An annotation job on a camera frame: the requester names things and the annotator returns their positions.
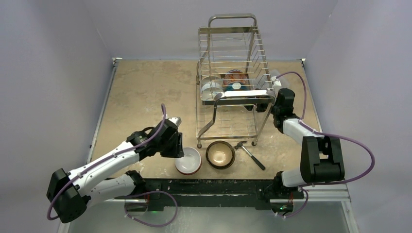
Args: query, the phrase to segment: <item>hammer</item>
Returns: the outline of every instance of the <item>hammer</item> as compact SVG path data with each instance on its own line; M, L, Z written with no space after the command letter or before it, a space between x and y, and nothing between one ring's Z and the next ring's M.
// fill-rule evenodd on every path
M242 147L242 148L246 151L246 153L253 159L253 161L260 167L260 169L265 170L265 169L266 169L265 166L264 166L261 162L259 162L259 160L258 160L256 157L254 157L254 156L243 146L243 144L246 143L246 142L247 142L247 141L238 142L238 144L235 145L235 149L237 150L239 147Z

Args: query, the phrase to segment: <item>white plate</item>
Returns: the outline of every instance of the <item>white plate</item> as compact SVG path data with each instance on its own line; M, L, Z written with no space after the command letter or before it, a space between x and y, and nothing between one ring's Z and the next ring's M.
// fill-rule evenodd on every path
M202 85L206 84L206 83L210 83L210 82L215 82L218 83L220 86L223 85L223 80L221 77L218 76L206 76L204 78L202 78Z
M204 92L202 92L202 100L203 101L205 101L205 100L213 100L213 98L215 98L215 96L217 95L218 93L215 93L215 92L211 92L211 91L204 91Z
M174 161L176 169L184 175L192 175L196 173L202 165L200 153L192 147L183 148L184 157Z
M210 90L212 90L212 92L223 92L222 86L215 81L205 83L200 89L201 92L210 92Z

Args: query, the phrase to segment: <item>metal wire dish rack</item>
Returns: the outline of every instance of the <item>metal wire dish rack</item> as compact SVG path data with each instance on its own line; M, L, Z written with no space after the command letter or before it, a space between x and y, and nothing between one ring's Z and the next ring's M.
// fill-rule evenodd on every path
M215 19L251 18L248 27L211 27ZM214 15L198 31L196 133L203 140L253 138L275 103L268 63L253 14Z

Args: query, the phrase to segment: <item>rack handle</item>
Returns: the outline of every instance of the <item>rack handle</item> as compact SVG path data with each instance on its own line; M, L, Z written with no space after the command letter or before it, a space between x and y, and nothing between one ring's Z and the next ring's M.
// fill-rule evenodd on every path
M212 21L215 19L226 19L226 18L252 18L253 25L257 25L258 21L256 20L256 16L252 13L235 13L235 14L216 14L209 18L209 27L212 24Z
M217 94L214 98L215 106L217 102L223 99L230 98L245 98L245 97L271 97L273 100L276 99L275 93L270 90L251 90L251 91L226 91Z

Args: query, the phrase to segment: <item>cable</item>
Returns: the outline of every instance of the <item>cable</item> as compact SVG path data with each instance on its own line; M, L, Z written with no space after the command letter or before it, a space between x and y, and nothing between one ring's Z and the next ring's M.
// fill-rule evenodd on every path
M162 104L162 112L163 112L163 119L162 119L162 121L161 121L160 127L157 129L157 131L156 131L151 137L149 137L149 139L143 141L142 143L140 143L140 144L138 144L138 145L136 145L136 146L134 146L134 147L130 147L130 148L127 148L127 149L124 149L124 150L120 150L120 151L118 151L118 152L116 152L116 153L114 153L114 154L112 154L112 155L110 155L110 156L105 157L104 159L100 160L99 162L96 162L95 164L92 164L91 166L87 167L87 168L84 169L82 172L80 172L80 174L79 174L80 176L77 175L77 176L73 177L69 182L67 182L67 184L65 184L65 185L63 186L63 188L60 189L59 192L57 192L56 196L54 196L53 200L50 202L50 206L49 206L49 208L47 209L47 219L51 221L51 220L55 220L55 219L58 219L58 218L59 218L59 216L54 216L54 217L51 216L52 208L54 207L54 204L56 203L56 201L57 201L57 199L60 197L60 195L62 195L62 193L63 193L73 182L75 182L78 178L82 177L84 174L86 174L86 173L87 173L88 171L90 171L91 169L93 169L93 168L95 168L96 166L98 166L98 165L106 162L107 160L113 158L114 156L117 156L117 155L119 155L119 154L123 154L123 153L128 152L128 151L131 151L131 150L135 150L136 148L139 148L139 147L141 147L141 146L143 146L143 145L146 145L146 144L149 143L151 140L153 140L153 138L156 137L156 136L159 134L159 132L160 132L160 130L162 129L162 126L163 126L163 124L165 123L165 120L166 120L166 106L165 106L164 104Z
M291 202L291 200L292 200L292 192L291 192L291 194L289 195L289 199L288 199L288 202L287 202L286 204L289 204L289 203Z
M268 189L270 186L272 186L273 183L271 183L270 185L268 185L263 191L266 191L266 189Z
M149 126L149 127L144 128L142 131L143 131L143 132L146 132L146 131L152 130L152 129L154 129L154 127L153 127L153 126Z
M124 212L126 213L126 216L129 217L131 220L134 220L134 221L136 221L136 222L139 222L139 223L141 223L141 224L143 224L143 225L146 225L146 226L149 226L149 227L165 227L165 226L171 224L171 223L174 221L174 219L176 218L176 216L177 216L177 202L176 202L176 199L175 199L170 193L156 190L156 191L150 191L150 192L146 192L146 193L142 193L142 194L137 194L137 195L130 195L130 196L126 196L126 197L127 197L127 198L138 198L138 197L141 197L141 196L144 196L144 195L149 195L149 194L152 194L152 193L162 193L162 194L165 194L165 195L169 196L169 197L172 199L172 201L174 202L174 205L175 205L175 207L176 207L176 210L174 211L174 215L173 215L173 217L170 219L170 221L168 221L168 222L166 222L166 223L163 223L163 224L156 225L156 224L151 224L151 223L144 222L144 221L142 221L142 220L139 220L139 219L131 216L131 215L127 212L126 206L124 207Z
M302 205L298 210L296 210L295 212L292 212L290 215L288 215L288 216L283 215L283 218L289 218L289 217L295 216L296 214L298 214L299 212L301 212L301 211L303 210L303 208L306 206L306 204L308 203L308 200L309 200L308 191L307 191L306 189L303 189L302 187L300 187L300 188L301 188L301 190L304 191L305 194L306 194L305 202L303 203L303 205Z
M280 77L282 77L283 75L286 75L286 74L296 74L297 76L299 76L300 80L302 81L303 91L304 91L304 93L305 93L305 98L304 98L304 100L303 100L303 112L302 112L302 117L301 117L300 119L303 120L303 118L305 118L306 98L307 98L305 80L303 80L302 76L301 76L298 72L295 72L295 71L289 71L289 72L285 72L285 73L283 73L283 74L279 74L278 76L276 76L276 79L278 79L278 78L280 78Z
M352 143L355 143L355 144L361 146L362 148L364 148L364 149L369 153L369 155L370 155L370 157L371 157L371 164L370 164L370 166L368 167L368 169L367 169L366 171L364 171L362 174L360 174L360 175L358 175L358 176L356 176L356 177L353 177L353 178L351 178L351 179L347 179L347 180L344 180L344 181L337 181L337 182L328 182L328 183L309 183L309 184L306 184L306 185L301 185L301 186L299 186L299 188L301 188L301 189L306 193L305 202L303 203L303 205L302 205L297 211L293 212L292 214L290 214L290 215L288 215L288 216L285 216L285 215L284 215L284 216L283 216L284 218L295 216L296 214L298 214L299 212L301 212L301 211L303 210L303 208L306 206L306 204L308 203L309 195L308 195L307 190L303 189L303 187L310 186L310 185L343 184L343 183L349 183L349 182L352 182L352 181L356 181L356 180L358 180L358 179L366 176L369 172L372 171L372 169L373 169L374 166L375 166L375 156L373 155L373 153L372 153L372 151L369 149L369 147L367 147L367 146L366 146L365 144L363 144L362 142L360 142L360 141L358 141L358 140L356 140L356 139L352 139L352 138L346 137L346 136L341 136L341 135L332 134L332 133L321 133L321 132L318 132L318 131L314 130L312 127L308 126L307 124L305 124L305 123L302 121L303 118L305 117L306 100L307 100L307 93L306 93L305 81L303 80L302 76L301 76L299 73L294 72L294 71L289 71L289 72L285 72L285 73L283 73L283 74L280 74L280 75L276 76L276 79L278 79L278 78L280 78L281 76L286 75L286 74L296 74L297 76L299 76L299 78L300 78L300 80L302 81L302 84L303 84L303 89L304 89L304 93L305 93L305 98L304 98L304 103L303 103L303 113L302 113L302 117L299 119L299 124L302 125L303 127L305 127L307 130L312 131L312 132L315 133L315 134L323 135L323 136L328 136L328 137L336 137L336 138L339 138L339 139L342 139L342 140L345 140L345 141L348 141L348 142L352 142Z

